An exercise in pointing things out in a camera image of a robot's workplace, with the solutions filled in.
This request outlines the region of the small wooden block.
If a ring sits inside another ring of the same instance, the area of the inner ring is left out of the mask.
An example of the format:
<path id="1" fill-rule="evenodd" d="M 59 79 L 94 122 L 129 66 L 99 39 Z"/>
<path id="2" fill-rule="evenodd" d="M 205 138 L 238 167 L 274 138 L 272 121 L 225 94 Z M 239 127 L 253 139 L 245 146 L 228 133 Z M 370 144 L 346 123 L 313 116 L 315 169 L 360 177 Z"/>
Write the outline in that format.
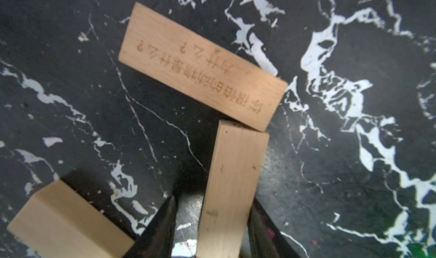
<path id="1" fill-rule="evenodd" d="M 198 226 L 198 258 L 237 258 L 269 134 L 220 120 Z"/>

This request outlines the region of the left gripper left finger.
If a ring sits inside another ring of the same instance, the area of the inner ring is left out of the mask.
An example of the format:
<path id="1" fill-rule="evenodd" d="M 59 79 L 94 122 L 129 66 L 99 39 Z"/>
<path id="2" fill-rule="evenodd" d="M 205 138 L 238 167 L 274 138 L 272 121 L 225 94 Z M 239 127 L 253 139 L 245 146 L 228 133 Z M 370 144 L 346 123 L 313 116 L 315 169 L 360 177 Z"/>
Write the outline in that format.
<path id="1" fill-rule="evenodd" d="M 177 199 L 170 196 L 124 258 L 171 258 L 176 229 Z"/>

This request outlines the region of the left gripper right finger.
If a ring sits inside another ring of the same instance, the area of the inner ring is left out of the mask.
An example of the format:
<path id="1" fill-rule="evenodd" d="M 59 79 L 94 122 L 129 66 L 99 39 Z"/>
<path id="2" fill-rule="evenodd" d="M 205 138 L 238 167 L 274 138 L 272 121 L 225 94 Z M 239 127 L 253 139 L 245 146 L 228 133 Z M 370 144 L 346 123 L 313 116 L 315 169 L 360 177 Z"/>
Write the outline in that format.
<path id="1" fill-rule="evenodd" d="M 255 198 L 248 220 L 252 258 L 300 258 Z"/>

